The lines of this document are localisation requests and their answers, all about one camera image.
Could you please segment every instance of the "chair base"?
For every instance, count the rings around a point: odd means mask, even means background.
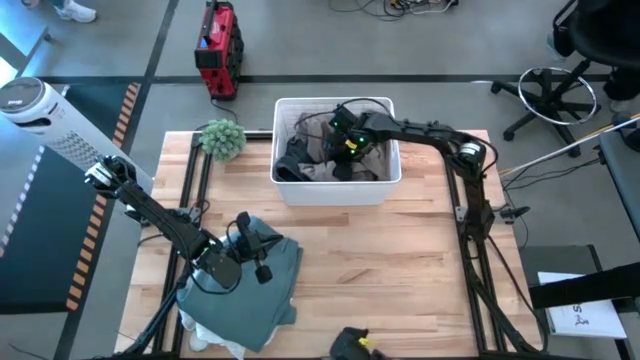
[[[537,82],[542,87],[542,95],[535,95],[531,92],[524,91],[523,95],[527,99],[527,102],[535,108],[541,114],[545,116],[556,119],[558,121],[563,121],[560,117],[560,112],[564,111],[571,115],[574,119],[580,120],[581,117],[577,114],[577,112],[586,112],[589,113],[593,108],[592,104],[582,104],[582,103],[574,103],[574,102],[566,102],[562,100],[562,95],[571,89],[571,85],[578,79],[580,75],[582,75],[587,68],[589,68],[589,61],[584,60],[578,65],[570,75],[567,75],[566,78],[555,88],[552,88],[552,74],[551,70],[543,70],[540,75],[530,74],[529,78],[535,82]],[[509,94],[516,96],[518,95],[518,88],[500,81],[494,81],[491,85],[491,92],[494,94],[499,93],[500,91],[505,90]],[[600,111],[601,106],[598,105],[596,111]],[[525,116],[516,121],[513,125],[507,128],[502,137],[505,141],[512,141],[515,137],[515,132],[521,127],[525,126],[533,119],[536,118],[536,115],[532,112],[528,112]],[[558,135],[562,138],[562,140],[567,144],[573,144],[576,140],[569,131],[566,126],[552,124],[553,127],[558,132]],[[580,156],[580,147],[576,146],[572,148],[569,152],[570,157],[578,157]]]

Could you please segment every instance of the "chair wheel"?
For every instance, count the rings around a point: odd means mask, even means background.
[[[493,83],[491,84],[491,93],[493,94],[497,94],[500,92],[500,90],[502,90],[502,88],[500,87],[500,85],[498,85],[497,83]]]
[[[569,150],[569,157],[577,158],[580,155],[581,153],[579,147],[574,147],[573,149]]]
[[[516,134],[509,131],[505,131],[502,133],[502,138],[504,139],[504,141],[512,141],[515,136]]]

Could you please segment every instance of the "white plastic bin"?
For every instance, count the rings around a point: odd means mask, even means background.
[[[290,206],[357,206],[379,205],[389,195],[402,178],[400,150],[397,141],[388,141],[389,181],[349,181],[349,182],[281,182],[273,178],[274,164],[284,155],[287,141],[295,135],[295,122],[302,113],[330,111],[350,97],[343,98],[283,98],[276,102],[273,121],[273,145],[271,148],[271,181],[273,181],[285,204]],[[373,98],[389,108],[393,113],[393,103],[389,98]],[[354,114],[364,110],[385,112],[371,101],[357,101],[345,105]]]

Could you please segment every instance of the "clothing in bin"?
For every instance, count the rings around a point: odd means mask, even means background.
[[[287,142],[285,154],[274,166],[274,178],[284,182],[388,181],[387,151],[376,146],[360,161],[334,161],[327,149],[332,115],[302,113]]]

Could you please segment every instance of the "black mat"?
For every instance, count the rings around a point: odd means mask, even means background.
[[[82,85],[69,89],[66,97],[111,139],[126,91],[127,84]],[[83,242],[95,201],[83,172],[46,149],[0,258],[0,313],[82,309],[113,207],[111,201],[102,207],[102,224],[88,246]],[[83,249],[90,260],[81,258]],[[74,280],[79,260],[88,266],[80,272],[82,284]],[[81,293],[69,307],[72,285]]]

